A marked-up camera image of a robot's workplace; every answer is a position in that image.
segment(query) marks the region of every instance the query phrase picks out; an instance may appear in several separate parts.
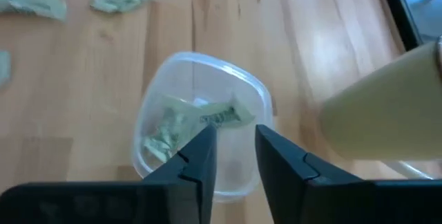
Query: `plastic container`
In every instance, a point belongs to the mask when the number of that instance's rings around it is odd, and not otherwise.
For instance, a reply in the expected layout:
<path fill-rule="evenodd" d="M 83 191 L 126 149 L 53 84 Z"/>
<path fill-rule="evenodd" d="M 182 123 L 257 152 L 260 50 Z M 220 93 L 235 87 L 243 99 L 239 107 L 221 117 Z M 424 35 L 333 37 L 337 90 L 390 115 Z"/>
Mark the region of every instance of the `plastic container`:
<path fill-rule="evenodd" d="M 217 175 L 214 200 L 238 200 L 259 183 L 255 153 L 255 125 L 273 128 L 268 90 L 250 73 L 222 60 L 198 53 L 176 53 L 158 69 L 140 109 L 133 139 L 133 166 L 141 177 L 162 165 L 143 146 L 162 117 L 162 96 L 170 95 L 194 105 L 228 102 L 234 95 L 255 116 L 237 129 L 218 129 Z"/>
<path fill-rule="evenodd" d="M 388 167 L 409 179 L 441 179 L 442 160 L 383 161 Z"/>

